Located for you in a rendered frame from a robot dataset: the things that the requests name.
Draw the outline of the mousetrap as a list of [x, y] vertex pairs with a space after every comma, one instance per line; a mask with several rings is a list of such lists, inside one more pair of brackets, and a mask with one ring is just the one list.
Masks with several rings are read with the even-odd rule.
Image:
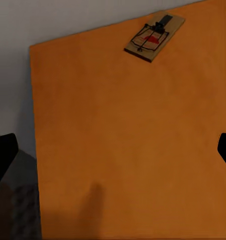
[[159, 10], [124, 50], [152, 63], [184, 22], [183, 17]]

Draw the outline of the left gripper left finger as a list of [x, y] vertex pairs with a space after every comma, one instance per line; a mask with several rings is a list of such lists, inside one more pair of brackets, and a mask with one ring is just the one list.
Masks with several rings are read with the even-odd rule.
[[0, 136], [0, 181], [19, 151], [14, 133]]

